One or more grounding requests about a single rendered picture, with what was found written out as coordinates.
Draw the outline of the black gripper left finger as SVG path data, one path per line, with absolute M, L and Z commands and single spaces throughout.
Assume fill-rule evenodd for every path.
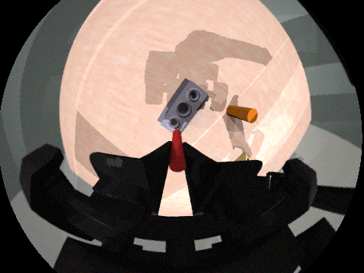
M 158 215 L 170 165 L 172 140 L 167 140 L 142 158 L 91 152 L 90 161 L 96 175 L 142 187 L 152 215 Z

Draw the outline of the orange cylinder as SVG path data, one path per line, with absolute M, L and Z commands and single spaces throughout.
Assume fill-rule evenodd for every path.
M 240 119 L 252 124 L 258 118 L 258 112 L 254 108 L 242 107 L 242 106 L 228 106 L 225 110 L 227 115 L 233 116 L 233 118 Z

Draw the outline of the red peg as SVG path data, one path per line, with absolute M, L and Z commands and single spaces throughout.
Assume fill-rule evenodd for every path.
M 186 163 L 184 157 L 184 149 L 182 136 L 179 130 L 174 130 L 172 133 L 172 143 L 170 151 L 170 169 L 173 172 L 182 172 L 185 170 Z

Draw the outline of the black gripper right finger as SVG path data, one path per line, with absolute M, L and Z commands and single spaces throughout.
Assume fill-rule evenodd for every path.
M 263 167 L 263 162 L 260 160 L 216 162 L 188 142 L 183 142 L 183 149 L 192 216 L 203 215 L 204 207 L 209 203 L 222 180 L 258 175 Z

